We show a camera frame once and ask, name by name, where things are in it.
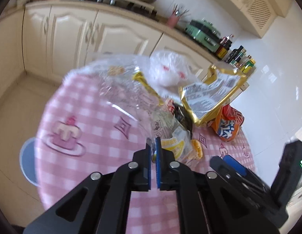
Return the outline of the clear plastic bread bag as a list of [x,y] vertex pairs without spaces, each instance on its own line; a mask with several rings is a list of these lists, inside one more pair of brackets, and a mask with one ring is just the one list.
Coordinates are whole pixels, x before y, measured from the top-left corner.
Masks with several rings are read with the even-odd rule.
[[81,75],[94,80],[110,105],[139,122],[143,133],[174,153],[176,160],[190,164],[187,156],[193,139],[193,122],[178,96],[181,86],[163,87],[152,82],[147,72],[150,57],[134,54],[96,55],[86,66],[64,77],[68,82]]

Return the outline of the cream kitchen cabinets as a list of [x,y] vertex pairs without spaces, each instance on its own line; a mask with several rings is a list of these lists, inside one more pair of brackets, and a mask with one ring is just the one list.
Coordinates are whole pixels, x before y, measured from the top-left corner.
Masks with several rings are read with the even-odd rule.
[[204,78],[216,59],[185,34],[145,16],[94,2],[46,0],[0,16],[0,98],[28,72],[61,83],[93,54],[185,55]]

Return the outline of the yellow orange peel in bag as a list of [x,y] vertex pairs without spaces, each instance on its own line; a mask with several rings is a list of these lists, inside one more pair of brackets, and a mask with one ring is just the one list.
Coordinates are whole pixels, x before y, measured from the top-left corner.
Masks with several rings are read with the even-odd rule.
[[191,148],[187,156],[187,159],[190,160],[200,160],[203,157],[203,148],[201,143],[196,139],[191,139]]

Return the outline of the orange chip bag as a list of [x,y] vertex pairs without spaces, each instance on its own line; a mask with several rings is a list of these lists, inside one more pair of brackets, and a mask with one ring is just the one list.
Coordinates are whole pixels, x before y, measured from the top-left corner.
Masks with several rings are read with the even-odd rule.
[[222,141],[230,142],[238,134],[244,120],[240,111],[227,104],[221,107],[215,119],[209,121],[208,127],[212,128]]

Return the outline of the pink checkered tablecloth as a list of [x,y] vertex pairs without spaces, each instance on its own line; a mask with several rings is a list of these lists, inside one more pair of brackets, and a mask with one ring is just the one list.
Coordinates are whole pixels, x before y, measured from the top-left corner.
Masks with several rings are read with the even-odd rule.
[[[35,143],[39,195],[47,210],[93,172],[112,173],[143,149],[141,127],[100,97],[98,83],[73,75],[51,97],[39,125]],[[240,129],[231,142],[223,142],[206,127],[193,128],[193,138],[203,147],[203,160],[193,170],[212,170],[214,155],[231,155],[255,172],[248,141]],[[156,188],[152,165],[152,190],[132,192],[126,233],[179,233],[175,192]]]

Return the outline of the blue round stool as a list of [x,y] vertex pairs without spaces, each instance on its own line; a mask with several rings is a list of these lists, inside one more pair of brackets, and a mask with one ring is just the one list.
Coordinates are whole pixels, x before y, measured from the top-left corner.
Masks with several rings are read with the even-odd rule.
[[21,147],[19,155],[19,164],[23,176],[32,185],[38,187],[38,180],[36,176],[35,167],[35,156],[34,156],[34,143],[36,141],[35,137],[29,138]]

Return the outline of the gold foil snack bag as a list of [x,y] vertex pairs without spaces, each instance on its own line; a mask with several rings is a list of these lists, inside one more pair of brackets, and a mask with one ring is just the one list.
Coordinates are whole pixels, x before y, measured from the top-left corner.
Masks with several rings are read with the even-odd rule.
[[178,90],[181,103],[196,126],[215,119],[220,108],[247,81],[247,76],[234,66],[219,62],[208,68],[203,81]]

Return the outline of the green yellow bottle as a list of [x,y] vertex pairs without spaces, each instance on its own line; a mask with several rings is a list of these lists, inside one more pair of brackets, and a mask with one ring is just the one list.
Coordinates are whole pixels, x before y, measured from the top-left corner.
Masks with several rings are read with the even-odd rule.
[[256,61],[253,58],[249,58],[241,68],[241,71],[244,74],[248,74],[248,72],[254,67]]

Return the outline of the white plastic bag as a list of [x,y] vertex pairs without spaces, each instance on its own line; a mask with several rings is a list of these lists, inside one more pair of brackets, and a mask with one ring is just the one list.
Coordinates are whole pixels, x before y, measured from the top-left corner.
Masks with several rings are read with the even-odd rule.
[[182,86],[197,82],[198,78],[191,71],[191,61],[169,50],[155,51],[150,56],[149,79],[159,86]]

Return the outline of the dark soy sauce bottle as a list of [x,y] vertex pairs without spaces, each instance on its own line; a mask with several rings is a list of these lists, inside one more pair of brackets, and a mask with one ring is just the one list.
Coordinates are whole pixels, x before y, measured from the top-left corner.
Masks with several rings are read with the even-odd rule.
[[233,38],[234,35],[228,35],[228,36],[224,36],[221,41],[220,41],[220,45],[218,47],[218,50],[215,52],[216,57],[220,60],[222,60],[226,54],[228,53],[232,43],[233,43]]

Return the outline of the green electric cooker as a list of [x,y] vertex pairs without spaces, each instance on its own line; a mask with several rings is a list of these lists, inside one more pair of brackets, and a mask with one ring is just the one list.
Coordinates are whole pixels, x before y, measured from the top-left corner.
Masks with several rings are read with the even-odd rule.
[[185,28],[185,33],[196,42],[215,53],[220,46],[221,33],[211,22],[204,20],[192,20]]

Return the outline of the pink utensil holder cup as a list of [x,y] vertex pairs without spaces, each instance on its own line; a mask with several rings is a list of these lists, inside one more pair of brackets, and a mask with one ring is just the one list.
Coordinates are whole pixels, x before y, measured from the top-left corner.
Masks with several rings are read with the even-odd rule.
[[174,28],[177,23],[179,22],[179,16],[175,15],[175,14],[172,14],[167,22],[166,22],[166,26],[170,27],[170,28]]

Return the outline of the upper lattice cabinet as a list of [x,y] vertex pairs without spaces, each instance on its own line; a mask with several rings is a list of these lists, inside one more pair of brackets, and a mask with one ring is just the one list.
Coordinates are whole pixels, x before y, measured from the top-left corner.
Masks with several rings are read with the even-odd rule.
[[285,18],[293,0],[214,0],[240,27],[262,38],[277,16]]

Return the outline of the black gas stove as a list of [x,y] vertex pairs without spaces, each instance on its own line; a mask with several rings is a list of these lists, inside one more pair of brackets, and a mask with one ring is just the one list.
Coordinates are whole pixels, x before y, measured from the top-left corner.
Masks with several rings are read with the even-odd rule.
[[102,3],[106,5],[115,6],[124,10],[132,11],[136,14],[143,15],[150,19],[156,19],[157,11],[150,4],[139,0],[80,0],[95,3]]

